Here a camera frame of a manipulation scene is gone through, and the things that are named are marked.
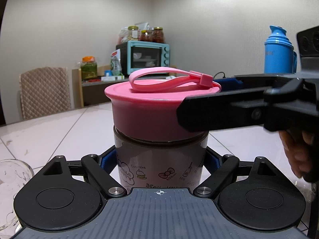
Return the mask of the right hand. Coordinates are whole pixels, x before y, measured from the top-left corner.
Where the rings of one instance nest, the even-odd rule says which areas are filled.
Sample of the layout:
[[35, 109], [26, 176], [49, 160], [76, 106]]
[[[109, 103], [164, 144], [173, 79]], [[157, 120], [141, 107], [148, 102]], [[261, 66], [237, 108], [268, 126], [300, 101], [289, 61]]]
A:
[[279, 131], [291, 170], [300, 179], [311, 171], [309, 147], [313, 144], [314, 137], [306, 132], [302, 132], [301, 136], [298, 135], [290, 131]]

